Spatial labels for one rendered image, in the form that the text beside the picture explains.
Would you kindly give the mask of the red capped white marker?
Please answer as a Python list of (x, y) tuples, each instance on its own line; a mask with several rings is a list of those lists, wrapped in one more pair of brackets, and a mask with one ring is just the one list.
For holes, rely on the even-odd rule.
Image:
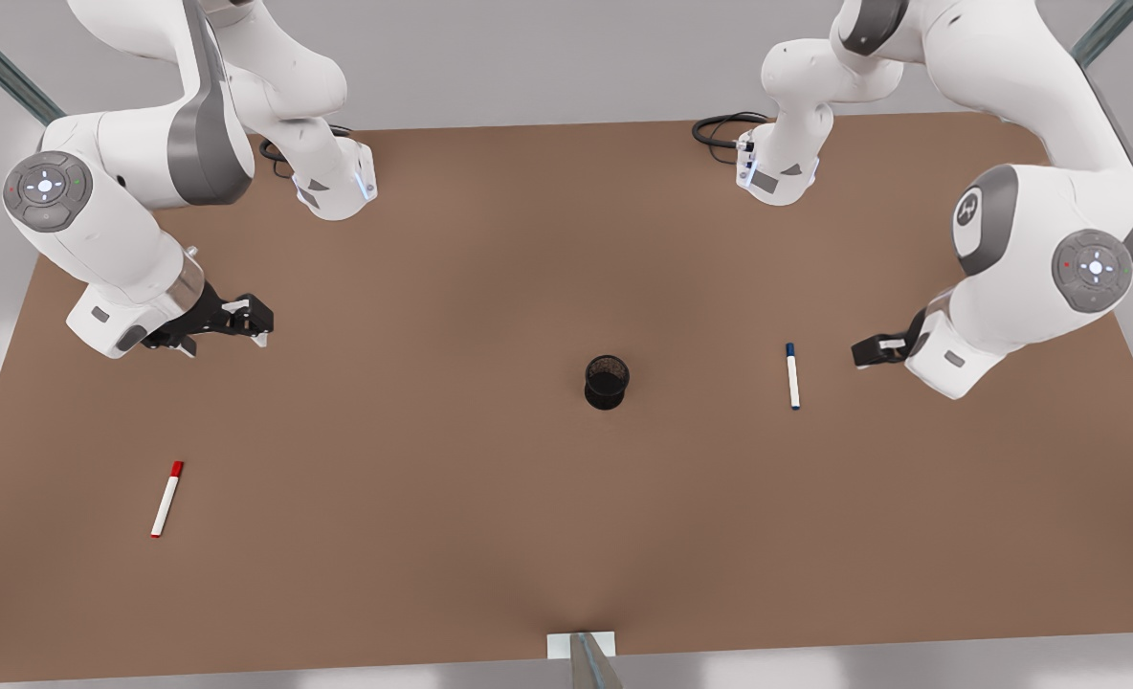
[(177, 459), (171, 466), (171, 473), (169, 473), (163, 496), (160, 500), (154, 522), (150, 529), (151, 538), (161, 538), (163, 536), (169, 510), (171, 510), (176, 490), (178, 484), (180, 484), (184, 467), (185, 462), (182, 459)]

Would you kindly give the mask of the silver frame post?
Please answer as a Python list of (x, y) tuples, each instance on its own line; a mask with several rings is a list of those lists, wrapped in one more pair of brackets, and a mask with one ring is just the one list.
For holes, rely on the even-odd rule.
[(611, 664), (615, 632), (550, 633), (547, 658), (569, 660), (571, 689), (625, 689)]
[(0, 87), (24, 110), (43, 125), (49, 125), (63, 118), (60, 109), (51, 97), (46, 96), (20, 67), (0, 49)]
[(1114, 0), (1109, 8), (1077, 39), (1071, 49), (1071, 56), (1082, 69), (1088, 69), (1132, 22), (1133, 0)]

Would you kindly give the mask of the black mesh pen cup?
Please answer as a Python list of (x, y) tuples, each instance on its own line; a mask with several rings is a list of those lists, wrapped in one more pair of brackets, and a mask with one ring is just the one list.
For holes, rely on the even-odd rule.
[(615, 356), (597, 356), (585, 372), (583, 393), (594, 409), (610, 411), (622, 403), (631, 371)]

